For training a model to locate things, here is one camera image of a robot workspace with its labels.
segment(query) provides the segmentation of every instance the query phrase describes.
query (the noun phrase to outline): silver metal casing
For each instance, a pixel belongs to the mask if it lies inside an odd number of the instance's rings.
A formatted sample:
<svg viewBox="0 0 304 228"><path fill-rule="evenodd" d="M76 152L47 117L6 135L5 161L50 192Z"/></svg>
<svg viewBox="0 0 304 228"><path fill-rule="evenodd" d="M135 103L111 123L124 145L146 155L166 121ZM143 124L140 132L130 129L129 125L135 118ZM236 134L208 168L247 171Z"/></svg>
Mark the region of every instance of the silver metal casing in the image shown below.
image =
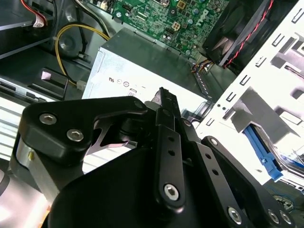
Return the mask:
<svg viewBox="0 0 304 228"><path fill-rule="evenodd" d="M132 95L150 101L160 87L195 113L207 102L187 60L122 29L99 48L83 99Z"/></svg>

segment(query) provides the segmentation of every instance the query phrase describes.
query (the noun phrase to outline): red and black wire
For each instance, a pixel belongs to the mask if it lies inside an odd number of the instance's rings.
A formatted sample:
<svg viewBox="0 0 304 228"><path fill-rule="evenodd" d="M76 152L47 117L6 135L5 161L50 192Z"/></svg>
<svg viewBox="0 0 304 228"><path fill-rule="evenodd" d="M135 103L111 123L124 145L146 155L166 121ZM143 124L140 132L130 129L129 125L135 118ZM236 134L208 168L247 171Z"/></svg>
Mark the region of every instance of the red and black wire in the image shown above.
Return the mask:
<svg viewBox="0 0 304 228"><path fill-rule="evenodd" d="M263 16L261 18L261 20L257 23L257 25L255 26L255 28L248 34L248 36L245 38L245 40L241 43L238 51L234 54L234 56L224 65L224 68L226 68L236 57L238 57L240 51L243 49L246 41L249 40L249 38L252 36L252 34L257 30L257 28L261 25L262 21L265 19L267 13L271 10L272 5L274 3L274 0L271 0L269 3L269 6L267 8L267 10L264 11Z"/></svg>
<svg viewBox="0 0 304 228"><path fill-rule="evenodd" d="M47 23L48 20L42 13L39 13L39 12L35 11L34 9L32 9L24 0L21 0L21 3L28 11L30 11L33 14L35 14L36 16L40 17L44 21L46 26L48 25L48 23Z"/></svg>

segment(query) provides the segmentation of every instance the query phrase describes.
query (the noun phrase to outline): hex bolt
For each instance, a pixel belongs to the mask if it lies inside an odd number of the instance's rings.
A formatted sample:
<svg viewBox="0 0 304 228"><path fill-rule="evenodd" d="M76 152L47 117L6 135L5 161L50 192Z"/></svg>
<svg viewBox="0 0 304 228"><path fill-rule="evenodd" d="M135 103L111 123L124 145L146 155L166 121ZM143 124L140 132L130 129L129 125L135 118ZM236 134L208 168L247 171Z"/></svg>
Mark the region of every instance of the hex bolt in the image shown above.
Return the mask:
<svg viewBox="0 0 304 228"><path fill-rule="evenodd" d="M230 218L238 225L242 224L242 218L237 210L232 207L228 208L228 214Z"/></svg>
<svg viewBox="0 0 304 228"><path fill-rule="evenodd" d="M81 140L84 139L84 135L82 134L82 132L77 129L68 130L66 135L69 138L69 140L72 140L74 142L80 142Z"/></svg>
<svg viewBox="0 0 304 228"><path fill-rule="evenodd" d="M57 122L57 118L49 113L41 114L39 117L40 122L46 125L53 125Z"/></svg>
<svg viewBox="0 0 304 228"><path fill-rule="evenodd" d="M212 142L213 145L218 145L218 142L215 139L210 139L210 141Z"/></svg>
<svg viewBox="0 0 304 228"><path fill-rule="evenodd" d="M280 214L282 216L282 218L284 219L285 222L287 222L289 225L291 224L291 220L290 218L285 214L285 212L280 211Z"/></svg>
<svg viewBox="0 0 304 228"><path fill-rule="evenodd" d="M191 123L188 120L184 120L184 123L188 126L191 127Z"/></svg>
<svg viewBox="0 0 304 228"><path fill-rule="evenodd" d="M270 218L271 218L276 224L279 224L279 223L280 223L279 218L276 216L276 214L275 214L272 210L268 210L268 214L269 214Z"/></svg>
<svg viewBox="0 0 304 228"><path fill-rule="evenodd" d="M177 201L179 198L179 191L172 184L166 184L164 187L164 192L172 201Z"/></svg>

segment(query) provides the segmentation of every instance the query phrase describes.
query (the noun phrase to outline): black metal bracket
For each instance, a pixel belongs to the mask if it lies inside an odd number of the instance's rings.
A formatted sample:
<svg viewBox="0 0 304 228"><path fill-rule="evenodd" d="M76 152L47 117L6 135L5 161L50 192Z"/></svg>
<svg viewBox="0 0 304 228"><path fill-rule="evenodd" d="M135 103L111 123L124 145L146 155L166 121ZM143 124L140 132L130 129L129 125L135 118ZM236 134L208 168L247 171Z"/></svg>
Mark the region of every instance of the black metal bracket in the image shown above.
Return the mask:
<svg viewBox="0 0 304 228"><path fill-rule="evenodd" d="M205 216L215 217L210 226L218 227L295 227L217 139L200 140L181 118L176 96L161 88L154 101L160 105L156 111L134 97L42 103L24 110L23 145L16 142L14 151L41 191L55 199L50 227L129 222L133 228L168 223L196 228ZM137 148L82 174L87 153L127 142L137 142ZM206 201L210 211L204 211ZM92 211L87 211L89 202L95 203ZM72 216L65 216L71 204ZM110 219L114 214L121 223Z"/></svg>

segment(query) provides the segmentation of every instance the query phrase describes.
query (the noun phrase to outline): yellow wire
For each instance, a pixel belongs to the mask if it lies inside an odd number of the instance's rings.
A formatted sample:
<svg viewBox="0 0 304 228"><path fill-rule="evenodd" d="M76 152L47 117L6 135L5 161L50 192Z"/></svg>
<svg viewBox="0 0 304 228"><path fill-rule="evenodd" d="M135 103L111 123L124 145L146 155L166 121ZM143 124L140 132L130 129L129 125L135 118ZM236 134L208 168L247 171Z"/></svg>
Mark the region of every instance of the yellow wire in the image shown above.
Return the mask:
<svg viewBox="0 0 304 228"><path fill-rule="evenodd" d="M57 37L56 37L56 42L55 42L55 53L56 53L56 57L57 57L57 61L58 61L58 64L60 66L60 69L61 71L63 72L63 74L65 76L66 73L65 73L65 70L64 70L64 67L63 67L63 64L62 64L62 61L61 61L61 58L60 58L60 55L59 55L59 40L60 40L60 37L62 36L62 34L67 31L68 29L72 28L72 27L82 27L82 28L85 28L85 29L88 29L92 32L95 32L97 33L98 35L100 35L101 37L103 37L105 40L109 40L110 38L103 32L95 29L95 28L92 28L90 26L86 26L86 25L80 25L80 24L70 24L70 25L67 25L67 26L64 26L57 34ZM69 80L69 82L73 85L77 85L76 83L72 82L71 80Z"/></svg>

